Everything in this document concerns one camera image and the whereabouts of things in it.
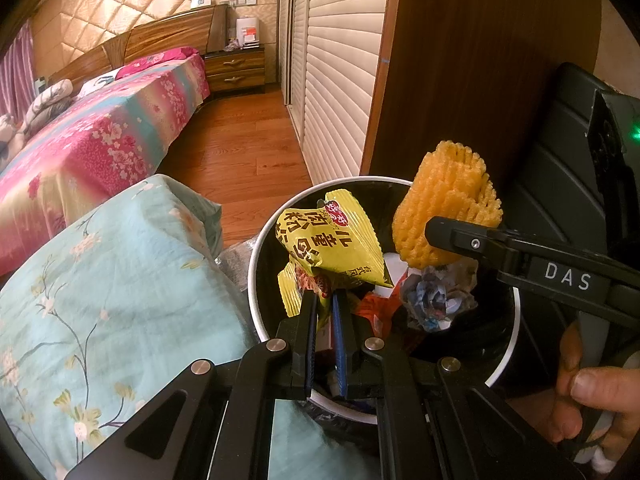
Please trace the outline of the person's right hand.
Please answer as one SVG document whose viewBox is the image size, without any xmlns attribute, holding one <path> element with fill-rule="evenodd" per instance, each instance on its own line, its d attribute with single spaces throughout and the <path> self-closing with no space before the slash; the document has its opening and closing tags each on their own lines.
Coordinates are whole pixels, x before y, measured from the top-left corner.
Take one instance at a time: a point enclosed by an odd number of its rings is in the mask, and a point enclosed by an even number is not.
<svg viewBox="0 0 640 480">
<path fill-rule="evenodd" d="M 560 342 L 560 368 L 547 434 L 553 443 L 573 439 L 582 429 L 579 407 L 615 414 L 601 442 L 608 460 L 620 460 L 639 430 L 639 370 L 620 367 L 580 368 L 579 323 L 567 327 Z"/>
</svg>

